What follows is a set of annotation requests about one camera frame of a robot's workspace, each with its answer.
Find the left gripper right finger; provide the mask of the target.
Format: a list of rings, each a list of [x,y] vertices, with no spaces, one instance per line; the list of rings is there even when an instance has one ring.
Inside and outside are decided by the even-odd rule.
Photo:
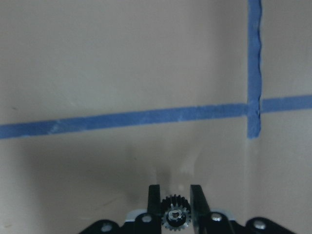
[[[200,185],[190,186],[191,215],[195,234],[207,234],[210,207]]]

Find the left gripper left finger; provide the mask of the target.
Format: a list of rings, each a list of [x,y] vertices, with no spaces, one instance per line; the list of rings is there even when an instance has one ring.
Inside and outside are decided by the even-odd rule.
[[[152,234],[161,233],[161,203],[160,203],[160,186],[150,185],[148,190],[147,213],[152,220],[148,223]]]

